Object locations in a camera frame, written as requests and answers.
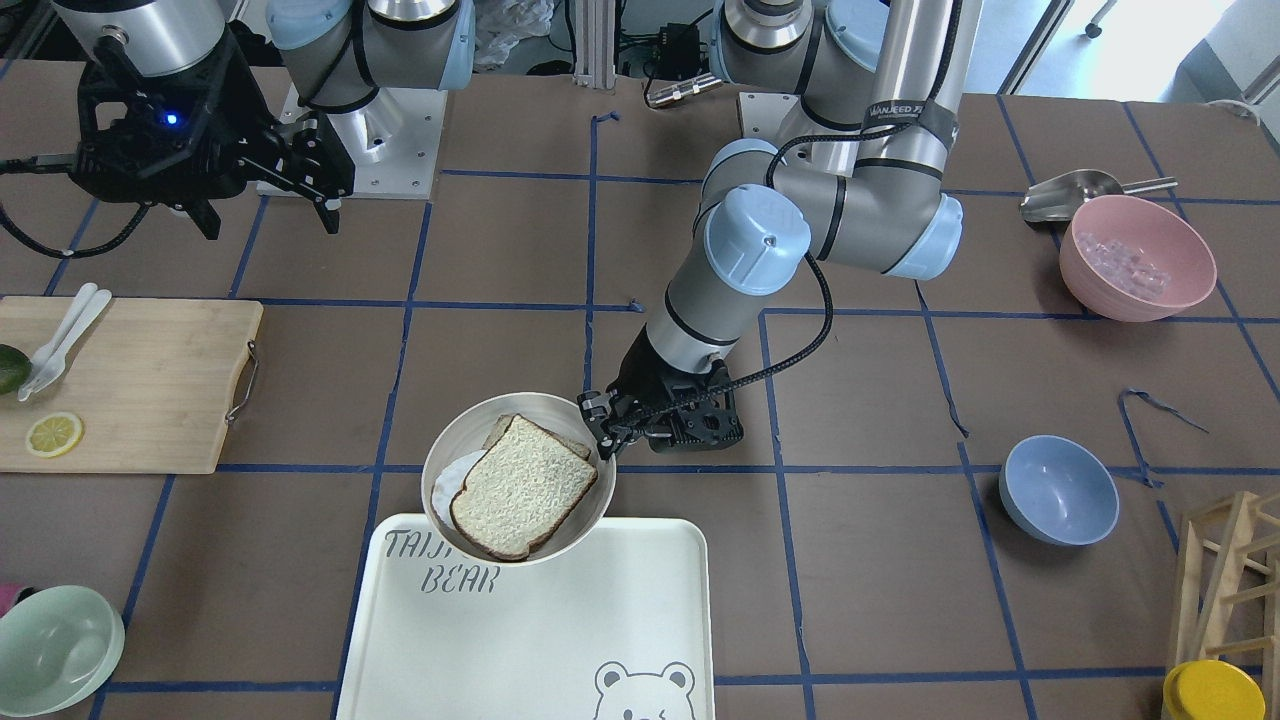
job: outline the yellow container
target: yellow container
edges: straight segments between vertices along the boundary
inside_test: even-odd
[[[1183,662],[1165,676],[1174,720],[1262,720],[1266,701],[1244,670],[1220,660]]]

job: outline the white tray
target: white tray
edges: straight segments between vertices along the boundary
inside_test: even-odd
[[[605,518],[526,568],[467,561],[425,515],[374,532],[338,720],[714,720],[707,541]]]

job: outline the lemon slice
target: lemon slice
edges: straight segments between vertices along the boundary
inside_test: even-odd
[[[27,430],[27,452],[36,457],[58,457],[70,452],[84,434],[84,423],[72,413],[46,415]]]

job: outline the cutting board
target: cutting board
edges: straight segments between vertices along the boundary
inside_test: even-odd
[[[0,299],[0,342],[28,356],[52,337],[69,297]],[[259,302],[116,297],[68,355],[67,372],[27,402],[0,396],[0,470],[207,474],[262,319]],[[49,413],[84,421],[60,457],[27,452]]]

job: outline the bread slice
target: bread slice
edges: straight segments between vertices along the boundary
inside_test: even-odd
[[[595,465],[521,415],[502,418],[500,436],[449,503],[453,527],[498,560],[541,547],[595,483]]]
[[[500,438],[502,434],[507,432],[507,428],[511,427],[511,420],[516,415],[512,414],[512,415],[503,415],[503,416],[498,418],[498,421],[493,424],[493,429],[489,430],[489,437],[486,437],[485,441],[484,441],[483,450],[489,450],[490,447],[493,447],[498,442],[498,438]],[[561,441],[562,443],[564,443],[566,447],[568,447],[570,450],[573,451],[573,455],[577,455],[582,460],[590,460],[591,459],[591,448],[588,447],[586,443],[581,443],[581,442],[577,442],[576,439],[567,438],[567,437],[564,437],[564,436],[562,436],[559,433],[548,430],[547,428],[544,428],[541,425],[538,425],[538,428],[541,429],[544,433],[547,433],[547,434],[552,436],[553,438],[556,438],[556,439]]]

